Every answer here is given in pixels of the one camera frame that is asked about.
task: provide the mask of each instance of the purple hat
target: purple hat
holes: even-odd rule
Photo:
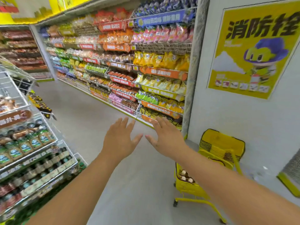
[[[288,54],[288,50],[284,49],[284,41],[283,38],[277,37],[277,38],[271,38],[271,39],[261,39],[258,41],[258,43],[255,45],[257,49],[267,47],[271,50],[272,54],[275,54],[276,56],[269,61],[251,61],[251,60],[246,60],[246,55],[248,50],[244,53],[244,60],[251,62],[251,63],[268,63],[268,62],[273,62],[273,61],[280,61],[283,58],[285,58]]]

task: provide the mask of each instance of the yellow shopping cart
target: yellow shopping cart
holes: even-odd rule
[[[208,129],[201,137],[199,147],[199,153],[201,155],[212,159],[214,162],[217,162],[227,168],[233,169],[235,167],[239,174],[242,174],[242,171],[238,161],[241,159],[244,152],[245,142],[234,137],[224,135],[216,130]],[[210,199],[208,194],[197,183],[190,183],[188,181],[181,180],[181,171],[182,167],[176,163],[174,172],[174,186],[180,191],[180,193],[182,193],[182,198],[175,198],[173,206],[177,207],[178,201],[190,201],[208,204],[218,214],[220,217],[220,222],[226,224],[226,219],[222,217],[216,206],[208,201]],[[195,196],[195,198],[185,198],[184,193],[192,194]]]

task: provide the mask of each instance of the yellow poster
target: yellow poster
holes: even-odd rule
[[[300,33],[300,0],[225,9],[208,87],[268,99]]]

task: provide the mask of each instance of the floor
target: floor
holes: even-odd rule
[[[57,117],[54,124],[71,150],[79,152],[87,163],[101,151],[109,126],[119,117],[125,117],[60,81],[40,83],[34,90],[53,109]],[[155,136],[152,128],[137,121],[132,136],[138,133]],[[219,225],[218,216],[207,205],[179,202],[177,208],[173,207],[174,197],[180,196],[173,186],[174,168],[174,161],[160,155],[142,138],[133,154],[113,172],[88,225]],[[264,180],[263,184],[300,205],[300,200],[276,178]]]

